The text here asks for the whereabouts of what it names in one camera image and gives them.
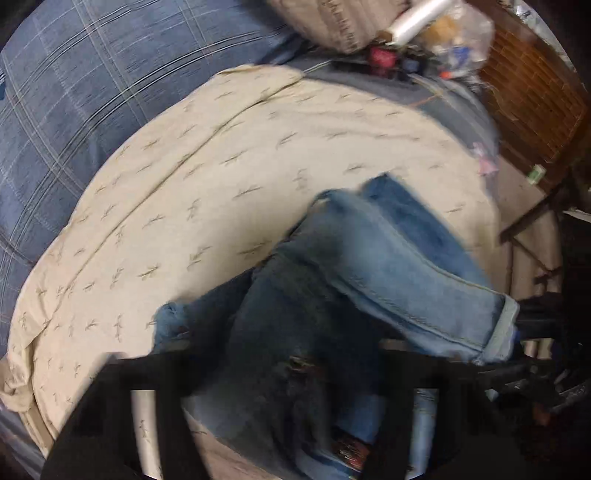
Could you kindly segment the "black battery blue label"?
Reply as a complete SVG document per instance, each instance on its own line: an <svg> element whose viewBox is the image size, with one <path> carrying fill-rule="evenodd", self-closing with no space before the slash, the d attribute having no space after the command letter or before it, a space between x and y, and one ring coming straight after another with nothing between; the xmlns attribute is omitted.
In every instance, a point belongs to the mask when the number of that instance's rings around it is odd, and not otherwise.
<svg viewBox="0 0 591 480"><path fill-rule="evenodd" d="M401 59L401 71L406 75L423 75L429 66L429 58L425 56L404 56Z"/></svg>

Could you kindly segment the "cream leaf-print sheet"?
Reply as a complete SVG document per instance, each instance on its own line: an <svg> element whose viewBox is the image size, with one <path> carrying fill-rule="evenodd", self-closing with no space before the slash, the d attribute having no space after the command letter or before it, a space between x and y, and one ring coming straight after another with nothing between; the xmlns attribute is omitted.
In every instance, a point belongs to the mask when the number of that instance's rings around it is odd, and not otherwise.
<svg viewBox="0 0 591 480"><path fill-rule="evenodd" d="M25 281L1 398L48 453L103 355L263 260L318 193L393 174L492 273L498 210L472 145L423 112L287 67L217 74L102 166Z"/></svg>

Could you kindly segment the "dark wooden chair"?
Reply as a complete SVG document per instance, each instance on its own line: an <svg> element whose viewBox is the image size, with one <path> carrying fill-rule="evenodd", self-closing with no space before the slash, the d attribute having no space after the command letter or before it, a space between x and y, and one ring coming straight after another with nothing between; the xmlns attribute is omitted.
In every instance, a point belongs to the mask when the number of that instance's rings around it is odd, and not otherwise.
<svg viewBox="0 0 591 480"><path fill-rule="evenodd" d="M544 194L537 186L529 185L527 182L515 184L509 190L503 191L500 197L501 229L517 221L543 197ZM543 213L518 233L515 240L525 246L529 253L511 242L504 244L505 292L516 300L541 295L545 290L559 292L560 274L551 278L547 287L542 283L536 283L536 278L546 273L541 265L548 271L562 266L560 236L555 214L552 211Z"/></svg>

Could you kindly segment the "white rolled paper tube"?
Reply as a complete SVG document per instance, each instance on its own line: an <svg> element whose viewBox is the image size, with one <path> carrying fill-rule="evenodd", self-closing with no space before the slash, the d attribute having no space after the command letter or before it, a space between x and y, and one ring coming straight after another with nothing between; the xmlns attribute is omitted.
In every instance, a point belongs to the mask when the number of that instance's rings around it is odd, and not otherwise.
<svg viewBox="0 0 591 480"><path fill-rule="evenodd" d="M427 0L412 6L388 27L388 43L403 47L421 33L427 26L445 14L455 3L454 0Z"/></svg>

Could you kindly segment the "blue denim jeans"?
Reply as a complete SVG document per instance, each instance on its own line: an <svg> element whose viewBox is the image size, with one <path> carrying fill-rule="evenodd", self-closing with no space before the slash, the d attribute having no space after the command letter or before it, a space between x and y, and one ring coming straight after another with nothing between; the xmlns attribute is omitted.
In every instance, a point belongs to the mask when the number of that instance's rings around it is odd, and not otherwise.
<svg viewBox="0 0 591 480"><path fill-rule="evenodd" d="M458 240L382 175L318 194L270 256L200 298L155 313L156 352L194 353L190 415L283 479L356 473L337 447L370 444L384 418L380 350L476 364L513 350L515 300Z"/></svg>

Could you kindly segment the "beige brown patterned pillow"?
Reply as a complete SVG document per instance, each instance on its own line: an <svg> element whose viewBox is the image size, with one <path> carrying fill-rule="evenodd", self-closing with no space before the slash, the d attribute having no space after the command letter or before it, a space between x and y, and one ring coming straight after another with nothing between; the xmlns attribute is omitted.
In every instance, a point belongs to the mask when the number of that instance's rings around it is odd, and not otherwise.
<svg viewBox="0 0 591 480"><path fill-rule="evenodd" d="M315 45L351 54L372 43L409 5L403 0L270 0L291 28Z"/></svg>

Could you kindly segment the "clear plastic bag of items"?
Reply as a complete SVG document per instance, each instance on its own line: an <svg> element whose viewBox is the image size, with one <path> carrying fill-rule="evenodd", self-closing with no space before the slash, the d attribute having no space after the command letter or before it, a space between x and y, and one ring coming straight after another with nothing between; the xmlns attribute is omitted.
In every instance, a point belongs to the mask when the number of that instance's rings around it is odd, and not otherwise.
<svg viewBox="0 0 591 480"><path fill-rule="evenodd" d="M415 38L430 55L440 78L467 79L487 62L495 36L491 18L466 1L454 1Z"/></svg>

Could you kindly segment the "brown woven headboard panel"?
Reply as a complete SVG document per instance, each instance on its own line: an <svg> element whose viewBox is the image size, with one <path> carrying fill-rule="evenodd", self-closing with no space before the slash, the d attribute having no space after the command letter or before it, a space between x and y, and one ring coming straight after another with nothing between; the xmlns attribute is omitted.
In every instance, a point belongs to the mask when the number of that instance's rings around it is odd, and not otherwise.
<svg viewBox="0 0 591 480"><path fill-rule="evenodd" d="M590 146L590 94L577 73L519 17L496 1L473 3L494 22L480 78L501 135L501 155L522 173L545 170L548 191Z"/></svg>

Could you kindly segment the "black battery red label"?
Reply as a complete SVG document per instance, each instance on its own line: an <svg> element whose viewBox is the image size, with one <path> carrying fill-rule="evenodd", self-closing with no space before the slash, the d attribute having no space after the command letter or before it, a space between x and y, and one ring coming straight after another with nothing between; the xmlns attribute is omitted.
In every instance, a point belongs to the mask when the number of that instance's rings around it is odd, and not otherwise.
<svg viewBox="0 0 591 480"><path fill-rule="evenodd" d="M377 70L392 70L397 63L397 53L384 47L371 46L368 50L368 62Z"/></svg>

